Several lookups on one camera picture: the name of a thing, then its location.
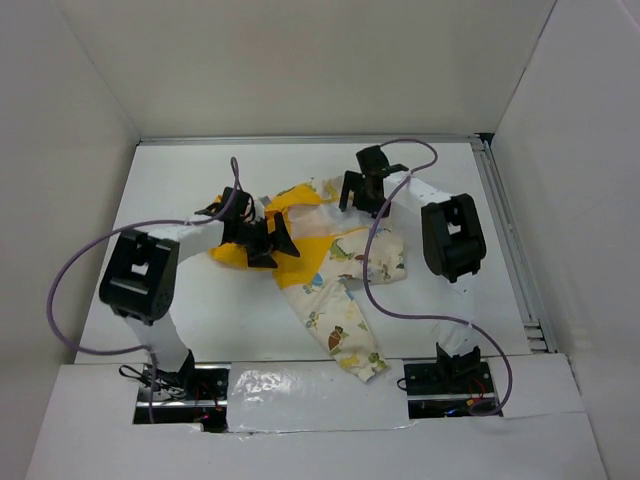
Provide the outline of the yellow cream dinosaur print jacket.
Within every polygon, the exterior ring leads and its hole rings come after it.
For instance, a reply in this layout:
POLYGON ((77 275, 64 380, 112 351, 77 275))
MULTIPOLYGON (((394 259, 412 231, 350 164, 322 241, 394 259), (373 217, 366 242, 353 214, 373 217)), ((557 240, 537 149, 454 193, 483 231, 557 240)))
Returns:
MULTIPOLYGON (((352 292, 363 282, 372 218, 338 207, 342 177, 312 179, 269 196, 281 212, 299 258, 275 253, 273 278, 306 330, 342 370, 368 382, 388 364, 352 292)), ((382 221, 370 252, 370 284, 402 280, 404 242, 382 221)))

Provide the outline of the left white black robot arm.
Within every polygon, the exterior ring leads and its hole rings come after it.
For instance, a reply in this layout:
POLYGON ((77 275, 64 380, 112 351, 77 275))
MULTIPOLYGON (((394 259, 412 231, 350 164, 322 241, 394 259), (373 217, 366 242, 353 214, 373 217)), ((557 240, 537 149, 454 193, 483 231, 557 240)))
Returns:
POLYGON ((178 266, 219 246, 238 247, 250 268, 277 268, 275 253, 300 256, 281 213, 269 218, 250 194, 227 187, 184 223, 121 232, 99 286, 101 302, 147 348, 163 389, 176 399, 193 394, 198 377, 170 315, 178 266))

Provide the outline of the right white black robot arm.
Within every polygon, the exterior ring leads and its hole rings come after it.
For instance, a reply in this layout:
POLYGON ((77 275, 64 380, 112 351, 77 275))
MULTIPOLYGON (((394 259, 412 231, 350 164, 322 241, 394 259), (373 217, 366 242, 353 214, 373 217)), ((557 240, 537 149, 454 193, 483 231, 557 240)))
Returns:
POLYGON ((369 228, 363 257, 363 286, 369 302, 376 310, 395 319, 420 320, 416 314, 399 314, 382 307, 370 290, 368 267, 375 234, 381 221, 391 209, 394 197, 408 193, 405 208, 417 206, 420 217, 422 252, 429 270, 436 276, 454 284, 460 278, 479 272, 487 248, 473 198, 468 194, 448 195, 435 201, 430 186, 414 177, 418 171, 436 164, 438 153, 428 143, 423 145, 433 152, 433 160, 410 169, 402 164, 389 163, 383 148, 386 142, 366 147, 356 153, 359 172, 346 171, 339 200, 339 209, 349 205, 370 214, 373 225, 369 228))

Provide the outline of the white taped cover plate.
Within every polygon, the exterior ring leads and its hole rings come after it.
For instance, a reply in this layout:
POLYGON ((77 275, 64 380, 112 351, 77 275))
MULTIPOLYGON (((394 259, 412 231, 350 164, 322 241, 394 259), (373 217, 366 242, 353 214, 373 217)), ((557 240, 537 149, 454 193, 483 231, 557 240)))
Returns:
POLYGON ((364 383, 334 362, 234 363, 227 389, 233 433, 385 431, 411 424, 396 381, 400 360, 364 383))

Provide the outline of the aluminium frame rail back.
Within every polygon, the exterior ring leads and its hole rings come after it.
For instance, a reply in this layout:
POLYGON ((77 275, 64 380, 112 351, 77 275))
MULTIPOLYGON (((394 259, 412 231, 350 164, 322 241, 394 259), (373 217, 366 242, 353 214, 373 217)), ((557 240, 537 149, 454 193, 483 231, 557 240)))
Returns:
POLYGON ((154 137, 142 138, 139 146, 182 145, 263 145, 263 144, 381 144, 391 140, 420 140, 430 144, 469 143, 483 146, 478 134, 359 134, 359 135, 263 135, 212 137, 154 137))

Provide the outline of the aluminium frame rail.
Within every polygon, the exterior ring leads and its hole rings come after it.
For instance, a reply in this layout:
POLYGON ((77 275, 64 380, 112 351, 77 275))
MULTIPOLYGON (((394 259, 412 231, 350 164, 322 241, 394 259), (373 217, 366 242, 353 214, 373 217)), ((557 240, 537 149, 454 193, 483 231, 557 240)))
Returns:
POLYGON ((514 289, 529 349, 535 354, 558 353, 546 308, 526 259, 514 216, 491 149, 494 133, 471 136, 471 147, 497 229, 501 251, 514 289))
POLYGON ((263 145, 263 144, 381 144, 391 140, 420 140, 430 144, 469 143, 483 146, 478 134, 359 134, 359 135, 263 135, 212 137, 154 137, 142 138, 139 146, 182 145, 263 145))

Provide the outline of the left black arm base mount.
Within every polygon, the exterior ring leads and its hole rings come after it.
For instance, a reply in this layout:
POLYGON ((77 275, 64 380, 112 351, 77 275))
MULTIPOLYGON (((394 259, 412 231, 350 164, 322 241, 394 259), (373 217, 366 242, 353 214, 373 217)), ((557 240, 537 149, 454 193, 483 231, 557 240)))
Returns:
POLYGON ((195 424, 204 432, 227 431, 229 365, 197 365, 187 386, 158 377, 151 387, 148 365, 141 370, 121 365, 118 373, 138 385, 134 425, 195 424))

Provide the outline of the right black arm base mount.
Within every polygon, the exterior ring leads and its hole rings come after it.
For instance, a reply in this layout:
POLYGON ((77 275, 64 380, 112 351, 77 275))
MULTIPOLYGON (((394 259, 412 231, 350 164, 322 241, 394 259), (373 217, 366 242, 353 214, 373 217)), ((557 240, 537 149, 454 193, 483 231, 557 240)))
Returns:
POLYGON ((499 399, 486 361, 450 380, 441 378, 434 360, 405 363, 403 372, 396 386, 406 394, 410 419, 495 415, 499 399))

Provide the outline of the aluminium frame rail right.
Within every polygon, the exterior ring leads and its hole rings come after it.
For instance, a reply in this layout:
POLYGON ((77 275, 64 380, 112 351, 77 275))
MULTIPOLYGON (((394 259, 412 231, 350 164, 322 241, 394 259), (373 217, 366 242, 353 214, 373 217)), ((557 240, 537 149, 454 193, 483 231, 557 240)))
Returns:
POLYGON ((494 133, 471 136, 471 147, 497 229, 501 251, 514 289, 529 349, 535 354, 558 353, 546 308, 526 259, 514 216, 491 149, 494 133))

